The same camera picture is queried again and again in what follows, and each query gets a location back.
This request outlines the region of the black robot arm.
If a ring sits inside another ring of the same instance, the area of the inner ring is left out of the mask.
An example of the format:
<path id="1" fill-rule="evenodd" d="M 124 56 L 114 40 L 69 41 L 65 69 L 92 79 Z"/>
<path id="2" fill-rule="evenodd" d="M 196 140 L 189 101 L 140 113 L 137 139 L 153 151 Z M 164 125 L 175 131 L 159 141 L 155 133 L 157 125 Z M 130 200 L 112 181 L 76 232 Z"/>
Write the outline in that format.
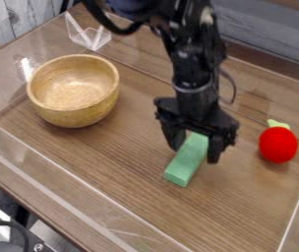
<path id="1" fill-rule="evenodd" d="M 239 122 L 219 104 L 225 44 L 211 0 L 106 0 L 112 11 L 130 20 L 125 28 L 112 21 L 97 0 L 82 2 L 109 32 L 129 35 L 148 26 L 161 38 L 176 95 L 153 99 L 156 119 L 172 150 L 181 148 L 188 131 L 199 133 L 208 139 L 207 161 L 217 162 L 236 142 Z"/>

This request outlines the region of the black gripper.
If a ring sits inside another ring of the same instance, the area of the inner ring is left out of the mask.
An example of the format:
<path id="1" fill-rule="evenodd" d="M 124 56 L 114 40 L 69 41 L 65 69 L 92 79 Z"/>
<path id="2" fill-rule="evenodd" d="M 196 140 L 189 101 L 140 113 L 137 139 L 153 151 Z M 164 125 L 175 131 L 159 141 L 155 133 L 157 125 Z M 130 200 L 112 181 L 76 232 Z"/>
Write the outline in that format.
<path id="1" fill-rule="evenodd" d="M 192 131 L 208 138 L 207 162 L 216 163 L 221 152 L 236 143 L 239 121 L 223 110 L 216 82 L 199 87 L 173 85 L 175 96 L 153 99 L 155 116 L 160 121 L 169 148 L 176 152 Z"/>

